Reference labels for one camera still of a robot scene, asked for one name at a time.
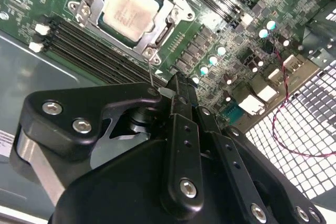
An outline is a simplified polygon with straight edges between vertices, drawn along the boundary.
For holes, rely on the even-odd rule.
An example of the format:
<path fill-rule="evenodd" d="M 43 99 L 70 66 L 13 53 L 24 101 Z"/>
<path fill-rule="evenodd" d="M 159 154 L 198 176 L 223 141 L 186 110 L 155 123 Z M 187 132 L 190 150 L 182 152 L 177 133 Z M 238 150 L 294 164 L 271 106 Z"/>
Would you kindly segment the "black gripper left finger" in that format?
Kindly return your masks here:
<path fill-rule="evenodd" d="M 129 134 L 131 113 L 144 110 L 138 121 L 151 135 L 143 143 L 166 145 L 162 207 L 172 216 L 196 216 L 205 199 L 198 125 L 186 79 L 179 74 L 170 79 L 171 97 L 145 82 L 31 93 L 23 103 L 10 163 L 41 184 L 56 208 L 71 183 L 114 159 L 92 167 L 100 139 Z"/>

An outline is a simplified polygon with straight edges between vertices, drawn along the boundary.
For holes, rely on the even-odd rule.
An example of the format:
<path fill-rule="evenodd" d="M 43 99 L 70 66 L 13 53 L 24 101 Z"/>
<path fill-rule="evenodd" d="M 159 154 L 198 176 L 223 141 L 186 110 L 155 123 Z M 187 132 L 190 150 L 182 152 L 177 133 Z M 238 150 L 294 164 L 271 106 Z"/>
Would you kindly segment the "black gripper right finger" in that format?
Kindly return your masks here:
<path fill-rule="evenodd" d="M 235 127 L 221 131 L 210 111 L 198 104 L 196 84 L 187 78 L 200 147 L 217 169 L 236 223 L 325 223 L 322 213 Z"/>

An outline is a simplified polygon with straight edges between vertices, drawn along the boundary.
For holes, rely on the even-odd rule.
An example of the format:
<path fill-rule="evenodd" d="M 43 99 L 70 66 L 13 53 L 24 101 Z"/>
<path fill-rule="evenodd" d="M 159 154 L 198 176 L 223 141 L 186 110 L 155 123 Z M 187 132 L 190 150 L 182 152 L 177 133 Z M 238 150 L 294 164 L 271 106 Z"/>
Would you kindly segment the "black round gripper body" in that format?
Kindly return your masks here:
<path fill-rule="evenodd" d="M 52 223 L 177 223 L 162 207 L 165 143 L 142 143 L 76 179 L 60 197 Z M 218 165 L 201 158 L 205 200 L 191 223 L 243 223 Z"/>

